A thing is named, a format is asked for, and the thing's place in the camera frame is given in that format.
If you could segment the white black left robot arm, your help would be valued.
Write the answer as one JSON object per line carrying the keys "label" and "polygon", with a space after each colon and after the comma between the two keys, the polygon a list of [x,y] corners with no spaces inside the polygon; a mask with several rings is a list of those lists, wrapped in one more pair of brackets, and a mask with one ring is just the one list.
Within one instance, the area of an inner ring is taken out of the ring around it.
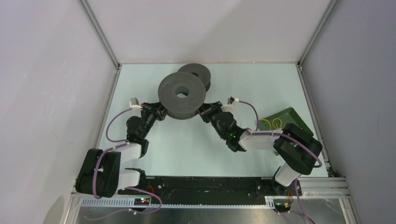
{"label": "white black left robot arm", "polygon": [[87,151],[75,183],[78,193],[101,199],[110,198],[118,190],[127,187],[136,194],[146,192],[148,182],[141,178],[144,175],[143,170],[122,169],[121,166],[147,153],[149,141],[146,137],[156,121],[165,119],[166,108],[160,102],[141,105],[131,103],[129,109],[117,116],[129,111],[139,111],[141,114],[127,119],[127,134],[124,139],[113,140],[106,136],[108,141],[116,143],[116,146],[106,150],[91,148]]}

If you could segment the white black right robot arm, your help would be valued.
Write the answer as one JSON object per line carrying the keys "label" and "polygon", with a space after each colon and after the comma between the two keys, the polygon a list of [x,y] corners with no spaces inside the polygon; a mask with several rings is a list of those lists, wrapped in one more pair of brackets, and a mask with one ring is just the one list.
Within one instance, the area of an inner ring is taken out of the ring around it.
{"label": "white black right robot arm", "polygon": [[205,123],[213,126],[233,152],[266,150],[282,157],[284,164],[270,180],[274,193],[288,193],[290,186],[299,176],[310,175],[314,168],[322,167],[319,155],[323,147],[312,134],[292,123],[286,124],[284,128],[269,131],[241,128],[230,112],[234,104],[235,100],[227,105],[222,105],[219,101],[203,104],[198,108],[198,114]]}

